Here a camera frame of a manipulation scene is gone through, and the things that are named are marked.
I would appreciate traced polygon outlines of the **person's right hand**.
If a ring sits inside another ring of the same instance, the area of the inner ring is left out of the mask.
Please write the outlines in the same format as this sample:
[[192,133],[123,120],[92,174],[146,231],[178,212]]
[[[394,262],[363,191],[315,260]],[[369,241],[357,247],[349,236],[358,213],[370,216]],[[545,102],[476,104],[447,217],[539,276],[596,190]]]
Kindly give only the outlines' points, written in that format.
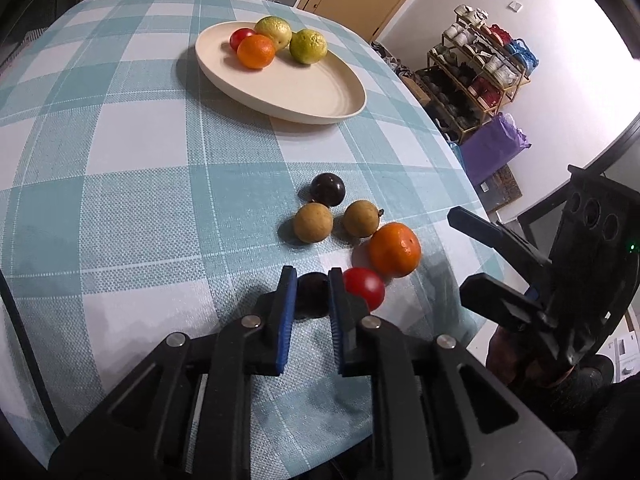
[[520,332],[498,326],[489,341],[485,366],[503,385],[511,385],[525,373],[527,363],[526,337]]

